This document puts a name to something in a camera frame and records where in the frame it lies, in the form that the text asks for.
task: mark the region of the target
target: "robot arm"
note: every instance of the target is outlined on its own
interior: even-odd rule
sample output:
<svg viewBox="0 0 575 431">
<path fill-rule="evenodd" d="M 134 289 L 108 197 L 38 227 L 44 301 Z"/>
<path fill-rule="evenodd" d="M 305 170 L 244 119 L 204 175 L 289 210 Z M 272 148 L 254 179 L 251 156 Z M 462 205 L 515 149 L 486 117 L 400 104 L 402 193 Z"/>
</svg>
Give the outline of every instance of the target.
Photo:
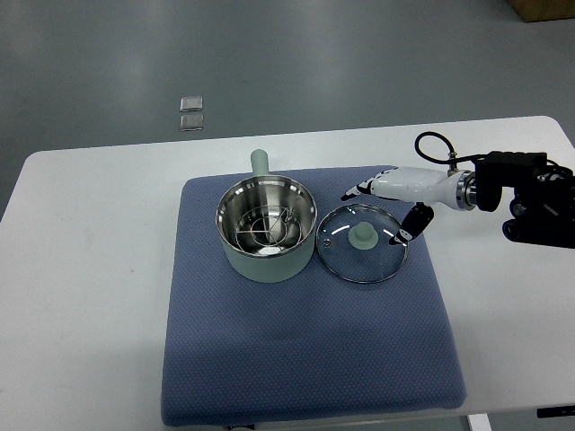
<svg viewBox="0 0 575 431">
<path fill-rule="evenodd" d="M 419 149 L 424 136 L 434 136 L 449 147 L 449 160 L 439 161 Z M 341 200 L 360 193 L 380 198 L 416 202 L 390 240 L 399 244 L 416 238 L 433 218 L 430 205 L 441 202 L 460 211 L 479 207 L 494 211 L 502 187 L 512 187 L 515 198 L 510 211 L 514 219 L 503 225 L 503 233 L 514 242 L 575 248 L 575 179 L 570 169 L 549 164 L 545 153 L 477 154 L 456 158 L 453 146 L 435 132 L 425 132 L 415 141 L 416 151 L 426 160 L 449 164 L 448 172 L 420 168 L 394 168 L 379 172 L 348 190 Z M 459 171 L 457 162 L 472 161 L 475 172 Z"/>
</svg>

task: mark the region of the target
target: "lid knob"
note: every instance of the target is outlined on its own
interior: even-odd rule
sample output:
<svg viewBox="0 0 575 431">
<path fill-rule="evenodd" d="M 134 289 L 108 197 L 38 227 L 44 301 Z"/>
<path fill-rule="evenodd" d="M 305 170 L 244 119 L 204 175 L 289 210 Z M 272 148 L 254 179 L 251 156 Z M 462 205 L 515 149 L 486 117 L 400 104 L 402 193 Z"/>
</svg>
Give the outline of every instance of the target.
<svg viewBox="0 0 575 431">
<path fill-rule="evenodd" d="M 349 243 L 358 250 L 370 250 L 377 245 L 379 235 L 369 222 L 359 222 L 348 233 Z"/>
</svg>

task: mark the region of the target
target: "blue cushion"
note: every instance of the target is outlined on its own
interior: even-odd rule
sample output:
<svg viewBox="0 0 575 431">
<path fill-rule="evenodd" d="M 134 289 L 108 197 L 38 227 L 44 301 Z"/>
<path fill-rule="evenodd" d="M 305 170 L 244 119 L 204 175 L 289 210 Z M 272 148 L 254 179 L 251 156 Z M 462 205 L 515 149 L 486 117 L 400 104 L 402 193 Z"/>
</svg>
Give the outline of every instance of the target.
<svg viewBox="0 0 575 431">
<path fill-rule="evenodd" d="M 278 172 L 304 184 L 319 217 L 383 166 Z M 189 180 L 181 194 L 164 352 L 168 426 L 241 425 L 419 409 L 455 409 L 465 387 L 425 240 L 399 273 L 356 285 L 315 253 L 266 285 L 228 264 L 216 209 L 250 174 Z M 402 220 L 412 204 L 362 196 Z"/>
</svg>

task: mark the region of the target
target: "pot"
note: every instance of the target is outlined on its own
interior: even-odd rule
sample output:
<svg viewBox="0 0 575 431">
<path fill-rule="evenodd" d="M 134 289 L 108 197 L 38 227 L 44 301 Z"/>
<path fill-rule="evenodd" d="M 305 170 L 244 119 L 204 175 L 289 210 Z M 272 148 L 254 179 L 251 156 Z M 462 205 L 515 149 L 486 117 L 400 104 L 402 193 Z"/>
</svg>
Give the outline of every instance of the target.
<svg viewBox="0 0 575 431">
<path fill-rule="evenodd" d="M 251 160 L 253 176 L 220 199 L 217 230 L 237 272 L 253 281 L 277 283 L 311 259 L 317 206 L 302 184 L 270 174 L 265 151 L 255 150 Z"/>
</svg>

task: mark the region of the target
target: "pot lid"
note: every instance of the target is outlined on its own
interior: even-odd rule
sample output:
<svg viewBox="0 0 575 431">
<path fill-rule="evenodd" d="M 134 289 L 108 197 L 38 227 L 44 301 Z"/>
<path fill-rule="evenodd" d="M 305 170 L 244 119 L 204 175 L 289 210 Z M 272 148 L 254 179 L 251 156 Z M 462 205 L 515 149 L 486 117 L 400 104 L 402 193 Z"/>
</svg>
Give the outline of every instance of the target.
<svg viewBox="0 0 575 431">
<path fill-rule="evenodd" d="M 397 273 L 407 258 L 407 244 L 389 243 L 400 227 L 379 207 L 346 205 L 322 220 L 315 244 L 334 274 L 355 283 L 377 283 Z"/>
</svg>

